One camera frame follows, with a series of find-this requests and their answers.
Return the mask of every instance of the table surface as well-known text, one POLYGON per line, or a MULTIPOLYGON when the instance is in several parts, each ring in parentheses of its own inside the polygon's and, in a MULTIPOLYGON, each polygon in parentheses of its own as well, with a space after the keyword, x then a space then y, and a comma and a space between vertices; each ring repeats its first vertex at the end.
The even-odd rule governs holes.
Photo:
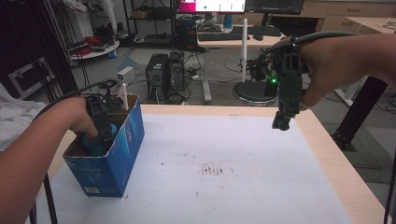
MULTIPOLYGON (((238 115, 272 118, 276 111, 277 108, 274 107, 142 105, 143 114, 160 115, 238 115)), ((297 115, 295 121, 352 222, 382 223, 384 208, 321 126, 313 112, 310 110, 302 112, 297 115)), ((63 150, 73 138, 74 135, 71 132, 65 135, 50 167, 50 177, 53 177, 64 163, 63 150)))
POLYGON ((383 27, 387 21, 396 22, 396 19, 394 18, 346 17, 346 19, 370 28, 376 33, 394 34, 396 32, 394 29, 383 27))
MULTIPOLYGON (((250 39, 247 41, 248 48, 267 48, 273 46, 280 40, 279 36, 265 35, 262 40, 256 40, 253 35, 249 35, 250 39)), ((242 40, 224 40, 224 41, 200 41, 198 38, 198 46, 202 48, 240 48, 242 40)))

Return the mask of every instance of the person's arm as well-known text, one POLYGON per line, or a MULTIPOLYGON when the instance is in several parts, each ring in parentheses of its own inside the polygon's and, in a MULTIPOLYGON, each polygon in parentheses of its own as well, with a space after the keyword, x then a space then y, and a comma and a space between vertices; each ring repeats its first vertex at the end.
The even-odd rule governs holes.
POLYGON ((82 96, 54 105, 0 153, 0 223, 26 220, 55 151, 69 129, 85 132, 91 138, 97 135, 82 96))
POLYGON ((315 40, 300 48, 311 77, 302 103, 313 106, 328 92, 366 75, 396 87, 396 35, 353 35, 315 40))

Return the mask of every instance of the cardboard box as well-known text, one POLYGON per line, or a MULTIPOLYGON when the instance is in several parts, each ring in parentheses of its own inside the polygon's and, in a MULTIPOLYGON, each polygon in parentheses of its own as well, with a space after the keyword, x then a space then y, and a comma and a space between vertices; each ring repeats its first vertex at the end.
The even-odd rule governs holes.
POLYGON ((129 113, 109 114, 118 133, 103 157, 88 157, 77 137, 64 152, 64 160, 87 196, 122 197, 145 135, 139 97, 128 94, 129 113))
POLYGON ((152 9, 147 11, 140 11, 140 10, 132 10, 131 11, 131 19, 145 19, 149 18, 152 15, 152 9))

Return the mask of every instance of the white box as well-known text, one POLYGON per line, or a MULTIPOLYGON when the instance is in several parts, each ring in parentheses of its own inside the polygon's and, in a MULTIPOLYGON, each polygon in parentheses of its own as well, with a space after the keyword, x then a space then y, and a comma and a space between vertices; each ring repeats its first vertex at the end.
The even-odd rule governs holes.
POLYGON ((121 83, 128 85, 134 80, 134 68, 127 66, 117 73, 117 77, 121 83))

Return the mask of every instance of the computer monitor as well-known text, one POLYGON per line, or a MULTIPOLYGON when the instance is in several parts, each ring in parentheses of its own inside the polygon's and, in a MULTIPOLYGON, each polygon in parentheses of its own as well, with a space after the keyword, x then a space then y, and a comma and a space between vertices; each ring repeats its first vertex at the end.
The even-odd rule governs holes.
POLYGON ((304 0, 246 0, 245 12, 263 13, 262 25, 268 14, 300 15, 304 0))
POLYGON ((177 0, 177 14, 243 14, 246 0, 177 0))

